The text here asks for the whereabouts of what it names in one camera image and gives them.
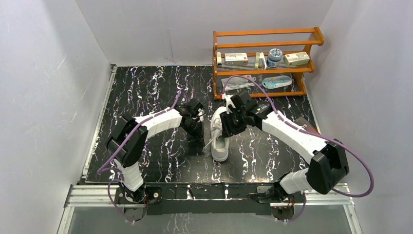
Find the white flat packet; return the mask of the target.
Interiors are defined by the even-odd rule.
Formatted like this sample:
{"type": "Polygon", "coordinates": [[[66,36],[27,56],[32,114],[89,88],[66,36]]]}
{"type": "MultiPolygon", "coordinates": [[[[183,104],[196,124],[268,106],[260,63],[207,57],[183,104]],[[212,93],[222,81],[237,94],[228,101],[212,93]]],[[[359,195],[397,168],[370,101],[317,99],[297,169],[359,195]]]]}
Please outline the white flat packet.
{"type": "Polygon", "coordinates": [[[232,78],[230,81],[228,81],[228,78],[223,78],[221,79],[221,83],[222,85],[226,84],[225,91],[237,90],[254,86],[254,84],[250,82],[250,80],[240,77],[232,78]]]}

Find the white box on left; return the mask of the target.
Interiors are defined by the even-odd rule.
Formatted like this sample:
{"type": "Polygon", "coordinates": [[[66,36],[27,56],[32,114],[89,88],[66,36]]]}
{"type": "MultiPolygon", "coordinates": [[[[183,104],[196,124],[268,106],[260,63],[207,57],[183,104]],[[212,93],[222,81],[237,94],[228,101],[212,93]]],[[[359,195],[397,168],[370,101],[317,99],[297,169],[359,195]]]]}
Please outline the white box on left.
{"type": "Polygon", "coordinates": [[[247,65],[248,56],[247,53],[225,53],[224,54],[225,65],[247,65]]]}

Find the white box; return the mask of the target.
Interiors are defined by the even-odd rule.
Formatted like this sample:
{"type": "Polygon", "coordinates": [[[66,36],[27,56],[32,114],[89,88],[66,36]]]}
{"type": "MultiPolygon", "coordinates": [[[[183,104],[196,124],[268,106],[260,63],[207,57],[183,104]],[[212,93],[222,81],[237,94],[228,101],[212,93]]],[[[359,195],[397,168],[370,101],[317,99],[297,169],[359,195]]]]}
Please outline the white box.
{"type": "Polygon", "coordinates": [[[247,53],[225,53],[224,54],[225,65],[247,65],[248,56],[247,53]]]}
{"type": "Polygon", "coordinates": [[[286,67],[305,65],[309,62],[309,60],[310,57],[305,51],[286,54],[283,57],[286,67]]]}

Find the white shoelace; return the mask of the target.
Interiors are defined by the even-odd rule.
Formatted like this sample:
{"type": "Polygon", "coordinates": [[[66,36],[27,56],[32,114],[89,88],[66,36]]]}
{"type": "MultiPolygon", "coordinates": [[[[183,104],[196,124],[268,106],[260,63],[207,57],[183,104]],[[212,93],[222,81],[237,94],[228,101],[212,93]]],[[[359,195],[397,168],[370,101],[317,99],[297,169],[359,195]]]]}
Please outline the white shoelace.
{"type": "Polygon", "coordinates": [[[203,150],[206,150],[207,147],[214,141],[215,137],[211,137],[209,142],[203,147],[203,150]]]}

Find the aluminium rail frame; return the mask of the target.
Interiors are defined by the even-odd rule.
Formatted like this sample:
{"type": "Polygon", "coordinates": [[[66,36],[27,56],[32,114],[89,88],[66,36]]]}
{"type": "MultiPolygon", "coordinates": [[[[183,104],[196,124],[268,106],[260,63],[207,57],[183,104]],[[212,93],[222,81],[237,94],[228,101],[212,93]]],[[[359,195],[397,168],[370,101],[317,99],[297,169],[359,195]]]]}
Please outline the aluminium rail frame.
{"type": "Polygon", "coordinates": [[[281,223],[252,213],[147,215],[129,223],[111,204],[105,185],[75,185],[69,190],[60,234],[360,234],[352,200],[307,194],[303,214],[281,223]]]}

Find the orange wooden shelf rack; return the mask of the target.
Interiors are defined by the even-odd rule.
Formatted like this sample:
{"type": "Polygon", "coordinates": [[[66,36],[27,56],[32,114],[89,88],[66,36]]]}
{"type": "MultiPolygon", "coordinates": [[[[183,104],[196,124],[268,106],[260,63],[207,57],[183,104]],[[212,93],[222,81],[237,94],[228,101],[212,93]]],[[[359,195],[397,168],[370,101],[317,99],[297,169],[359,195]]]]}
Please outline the orange wooden shelf rack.
{"type": "Polygon", "coordinates": [[[304,96],[303,75],[312,73],[311,59],[294,64],[284,57],[310,55],[312,46],[322,46],[319,27],[213,32],[213,95],[247,90],[253,98],[304,96]]]}

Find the dark book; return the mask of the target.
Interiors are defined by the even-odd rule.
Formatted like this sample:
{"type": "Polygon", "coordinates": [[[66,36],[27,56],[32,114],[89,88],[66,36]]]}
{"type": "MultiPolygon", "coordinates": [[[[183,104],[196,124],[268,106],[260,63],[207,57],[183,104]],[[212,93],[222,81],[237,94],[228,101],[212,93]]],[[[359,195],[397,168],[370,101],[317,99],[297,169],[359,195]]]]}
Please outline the dark book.
{"type": "Polygon", "coordinates": [[[319,134],[318,130],[310,123],[308,122],[303,116],[300,116],[296,120],[294,120],[294,123],[302,127],[304,130],[308,132],[312,132],[315,134],[319,134]]]}

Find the beige clip item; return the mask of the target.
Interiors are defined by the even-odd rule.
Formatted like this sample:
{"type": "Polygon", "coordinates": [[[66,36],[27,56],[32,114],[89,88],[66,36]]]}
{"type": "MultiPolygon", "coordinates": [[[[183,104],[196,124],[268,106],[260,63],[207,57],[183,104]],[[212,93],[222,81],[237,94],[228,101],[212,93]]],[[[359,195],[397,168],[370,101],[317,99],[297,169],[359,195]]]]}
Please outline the beige clip item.
{"type": "Polygon", "coordinates": [[[255,70],[266,70],[267,69],[266,59],[265,59],[265,55],[263,52],[256,53],[254,69],[255,70]]]}

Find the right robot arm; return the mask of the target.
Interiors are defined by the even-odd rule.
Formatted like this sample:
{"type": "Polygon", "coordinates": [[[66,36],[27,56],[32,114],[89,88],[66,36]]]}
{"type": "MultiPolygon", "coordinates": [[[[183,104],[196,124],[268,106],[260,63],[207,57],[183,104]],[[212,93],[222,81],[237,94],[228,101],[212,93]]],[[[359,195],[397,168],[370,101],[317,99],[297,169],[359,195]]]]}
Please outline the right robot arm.
{"type": "Polygon", "coordinates": [[[338,142],[306,132],[286,116],[274,111],[270,103],[257,103],[247,91],[236,95],[221,95],[226,111],[220,114],[222,136],[227,138],[242,133],[247,126],[271,134],[296,151],[309,166],[284,174],[265,192],[266,197],[288,201],[294,193],[315,190],[329,193],[349,173],[344,149],[338,142]]]}

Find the white box on right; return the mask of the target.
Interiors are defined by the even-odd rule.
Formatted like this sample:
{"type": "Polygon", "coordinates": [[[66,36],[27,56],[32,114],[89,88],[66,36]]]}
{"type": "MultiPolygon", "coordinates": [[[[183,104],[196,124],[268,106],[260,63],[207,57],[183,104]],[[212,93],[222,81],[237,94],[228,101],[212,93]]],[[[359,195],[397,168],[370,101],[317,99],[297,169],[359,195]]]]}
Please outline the white box on right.
{"type": "Polygon", "coordinates": [[[286,54],[283,57],[286,67],[305,65],[309,62],[309,60],[310,57],[305,51],[286,54]]]}

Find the blue oval package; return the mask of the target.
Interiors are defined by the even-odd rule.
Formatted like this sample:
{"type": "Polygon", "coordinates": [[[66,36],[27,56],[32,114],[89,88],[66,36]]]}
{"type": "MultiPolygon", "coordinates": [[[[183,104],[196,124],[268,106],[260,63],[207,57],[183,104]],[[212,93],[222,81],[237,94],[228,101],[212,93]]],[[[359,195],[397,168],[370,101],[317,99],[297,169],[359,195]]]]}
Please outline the blue oval package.
{"type": "Polygon", "coordinates": [[[291,84],[292,78],[285,75],[268,77],[262,80],[262,86],[266,89],[277,89],[291,84]]]}

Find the blue white round jar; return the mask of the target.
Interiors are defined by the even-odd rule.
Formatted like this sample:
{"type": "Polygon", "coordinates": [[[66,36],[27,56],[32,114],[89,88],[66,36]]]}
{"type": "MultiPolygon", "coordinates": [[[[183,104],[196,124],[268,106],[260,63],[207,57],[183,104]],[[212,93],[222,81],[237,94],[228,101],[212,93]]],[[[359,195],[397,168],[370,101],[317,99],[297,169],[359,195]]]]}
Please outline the blue white round jar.
{"type": "Polygon", "coordinates": [[[282,60],[283,52],[278,48],[272,48],[267,55],[266,64],[270,68],[275,68],[278,66],[282,60]]]}

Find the white sneaker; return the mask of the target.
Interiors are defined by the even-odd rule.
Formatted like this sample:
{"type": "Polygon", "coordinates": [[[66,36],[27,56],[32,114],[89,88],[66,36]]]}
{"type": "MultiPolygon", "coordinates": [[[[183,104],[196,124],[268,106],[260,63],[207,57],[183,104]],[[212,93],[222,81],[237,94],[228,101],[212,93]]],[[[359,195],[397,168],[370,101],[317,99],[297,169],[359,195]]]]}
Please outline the white sneaker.
{"type": "Polygon", "coordinates": [[[222,136],[223,126],[220,114],[226,112],[226,107],[219,107],[212,116],[210,122],[211,137],[215,137],[211,145],[211,155],[215,161],[223,162],[228,157],[229,138],[222,136]]]}

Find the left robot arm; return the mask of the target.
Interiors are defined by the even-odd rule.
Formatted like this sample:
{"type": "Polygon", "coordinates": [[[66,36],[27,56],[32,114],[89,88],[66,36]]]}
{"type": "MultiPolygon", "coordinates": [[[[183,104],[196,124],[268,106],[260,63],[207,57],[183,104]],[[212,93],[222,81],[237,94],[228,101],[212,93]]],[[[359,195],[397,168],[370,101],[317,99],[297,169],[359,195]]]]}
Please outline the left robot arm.
{"type": "Polygon", "coordinates": [[[114,156],[117,169],[122,174],[122,184],[127,197],[134,203],[145,198],[145,189],[138,160],[145,148],[146,140],[160,132],[182,128],[188,141],[199,142],[204,138],[204,106],[197,99],[183,105],[168,107],[155,114],[143,117],[121,117],[119,126],[112,131],[106,144],[114,156]]]}

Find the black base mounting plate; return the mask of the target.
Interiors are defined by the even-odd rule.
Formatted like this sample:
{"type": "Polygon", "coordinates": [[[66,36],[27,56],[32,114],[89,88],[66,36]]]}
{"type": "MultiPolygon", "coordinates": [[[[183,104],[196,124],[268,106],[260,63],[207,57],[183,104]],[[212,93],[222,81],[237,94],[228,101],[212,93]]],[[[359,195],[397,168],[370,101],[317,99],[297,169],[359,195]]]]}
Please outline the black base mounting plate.
{"type": "Polygon", "coordinates": [[[280,221],[295,218],[303,204],[301,192],[291,195],[275,183],[145,183],[132,192],[119,184],[110,193],[123,214],[133,221],[146,215],[256,214],[280,221]]]}

